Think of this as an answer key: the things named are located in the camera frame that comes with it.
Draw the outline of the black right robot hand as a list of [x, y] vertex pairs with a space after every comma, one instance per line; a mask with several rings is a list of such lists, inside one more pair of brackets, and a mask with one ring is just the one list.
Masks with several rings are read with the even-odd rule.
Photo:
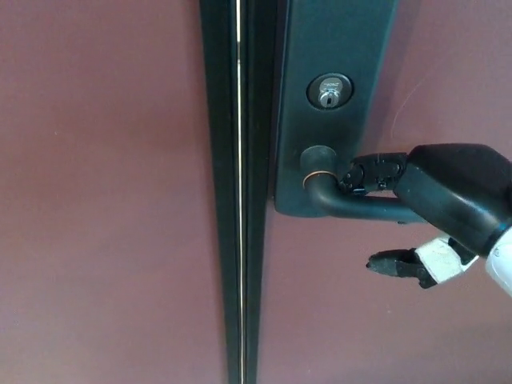
[[511, 163], [479, 144], [422, 145], [408, 154], [355, 158], [342, 191], [364, 196], [390, 190], [442, 235], [408, 250], [370, 256], [368, 270], [416, 278], [423, 289], [459, 277], [479, 259], [505, 291], [511, 290]]

